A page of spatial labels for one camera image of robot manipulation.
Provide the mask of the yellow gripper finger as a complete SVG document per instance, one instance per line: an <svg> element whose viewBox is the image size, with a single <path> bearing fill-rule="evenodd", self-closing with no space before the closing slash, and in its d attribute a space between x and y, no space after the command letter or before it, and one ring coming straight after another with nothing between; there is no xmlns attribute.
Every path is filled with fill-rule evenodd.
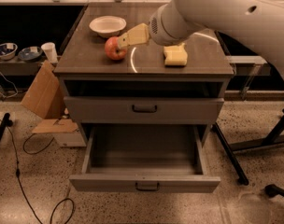
<svg viewBox="0 0 284 224"><path fill-rule="evenodd" d="M117 38L117 44L119 49L126 49L129 46L127 35L119 36Z"/></svg>

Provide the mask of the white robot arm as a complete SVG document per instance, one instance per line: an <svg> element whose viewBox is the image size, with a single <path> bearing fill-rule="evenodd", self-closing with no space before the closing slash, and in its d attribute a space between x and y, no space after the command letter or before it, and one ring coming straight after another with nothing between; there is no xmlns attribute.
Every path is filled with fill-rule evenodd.
<svg viewBox="0 0 284 224"><path fill-rule="evenodd" d="M204 28L237 40L272 64L284 80L284 4L271 0L172 0L118 38L120 49L153 40L173 46Z"/></svg>

